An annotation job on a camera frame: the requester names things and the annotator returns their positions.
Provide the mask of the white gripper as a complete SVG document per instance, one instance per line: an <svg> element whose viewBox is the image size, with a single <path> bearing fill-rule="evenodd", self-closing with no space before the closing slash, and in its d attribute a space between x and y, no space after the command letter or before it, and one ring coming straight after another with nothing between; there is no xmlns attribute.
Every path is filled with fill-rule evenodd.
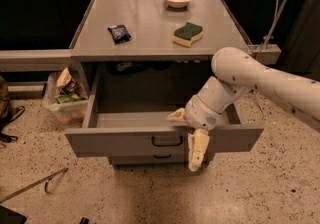
<svg viewBox="0 0 320 224"><path fill-rule="evenodd" d="M167 116L169 122L185 122L185 119L196 129L193 134L188 134L188 168L195 172L201 167L209 145L208 131L215 128L220 115L207 107L198 96L193 95L184 109L179 108Z"/></svg>

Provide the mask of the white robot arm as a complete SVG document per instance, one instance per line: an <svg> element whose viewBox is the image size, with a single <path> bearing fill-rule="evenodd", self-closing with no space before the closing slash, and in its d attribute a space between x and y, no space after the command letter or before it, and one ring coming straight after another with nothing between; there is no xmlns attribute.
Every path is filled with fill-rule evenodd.
<svg viewBox="0 0 320 224"><path fill-rule="evenodd" d="M197 171L209 145L209 132L225 109L254 90L316 131L320 131L320 84L317 81L269 68L234 47L212 57L213 75L185 107L170 114L171 122L194 129L188 135L188 168Z"/></svg>

